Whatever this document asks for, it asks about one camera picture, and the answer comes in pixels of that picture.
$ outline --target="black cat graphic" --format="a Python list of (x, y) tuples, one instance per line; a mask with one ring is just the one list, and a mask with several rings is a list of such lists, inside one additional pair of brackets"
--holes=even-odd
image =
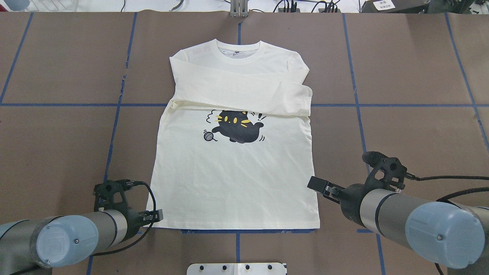
[(248, 112), (222, 111), (218, 116), (219, 126), (212, 129), (213, 133), (220, 132), (231, 142), (254, 142), (260, 135), (263, 123), (253, 124), (248, 119)]

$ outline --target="white label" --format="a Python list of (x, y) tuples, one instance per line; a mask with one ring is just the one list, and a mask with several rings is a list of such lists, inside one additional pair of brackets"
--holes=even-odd
[(395, 8), (394, 3), (392, 3), (392, 0), (377, 1), (374, 2), (374, 6), (377, 10), (390, 10)]

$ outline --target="robotic arm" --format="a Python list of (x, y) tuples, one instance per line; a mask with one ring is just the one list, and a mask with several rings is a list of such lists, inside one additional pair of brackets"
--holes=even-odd
[[(347, 219), (447, 266), (449, 275), (489, 274), (489, 208), (402, 195), (404, 178), (422, 179), (408, 173), (397, 158), (366, 152), (362, 159), (373, 168), (365, 184), (344, 188), (311, 177), (308, 188), (340, 204)], [(379, 171), (384, 173), (380, 180), (375, 178)], [(474, 191), (489, 191), (489, 187), (467, 193)]]
[[(137, 185), (148, 188), (153, 198), (153, 211), (137, 212), (128, 206), (124, 192)], [(145, 182), (106, 181), (97, 184), (93, 194), (92, 213), (0, 225), (0, 275), (51, 274), (53, 267), (75, 264), (90, 255), (121, 251), (136, 244), (154, 222), (163, 219), (162, 210), (156, 210), (153, 193)], [(114, 200), (116, 194), (120, 194), (120, 202)], [(134, 237), (145, 225), (150, 228), (136, 242), (101, 253)]]

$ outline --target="neckline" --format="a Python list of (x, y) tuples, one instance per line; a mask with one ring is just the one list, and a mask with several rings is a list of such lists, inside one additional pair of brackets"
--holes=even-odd
[[(244, 65), (255, 61), (263, 54), (264, 45), (265, 45), (263, 41), (259, 41), (255, 44), (249, 44), (249, 45), (234, 45), (234, 44), (227, 44), (221, 42), (217, 39), (210, 41), (210, 43), (211, 43), (212, 52), (219, 60), (233, 65)], [(247, 50), (257, 50), (257, 51), (245, 58), (230, 58), (223, 55), (219, 50), (219, 48), (225, 48), (234, 51), (247, 51)]]

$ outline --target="white floor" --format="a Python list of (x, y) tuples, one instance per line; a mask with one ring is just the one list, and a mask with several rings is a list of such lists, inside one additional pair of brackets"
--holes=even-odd
[[(249, 9), (260, 9), (266, 12), (271, 12), (279, 0), (249, 0)], [(156, 11), (169, 11), (179, 3), (179, 0), (126, 0), (126, 5), (122, 11), (134, 12), (145, 9)], [(4, 0), (0, 0), (5, 8), (8, 5)], [(72, 12), (76, 9), (78, 12), (115, 12), (121, 11), (124, 5), (124, 0), (30, 0), (30, 5), (26, 11), (45, 11), (45, 12)], [(338, 7), (344, 13), (357, 13), (359, 11), (358, 0), (340, 0)], [(300, 1), (297, 7), (301, 12), (311, 12), (314, 3)], [(318, 8), (323, 8), (324, 4), (319, 4)], [(224, 0), (184, 0), (183, 5), (176, 11), (228, 11), (230, 4)], [(489, 5), (472, 5), (472, 10), (479, 14), (489, 14)]]

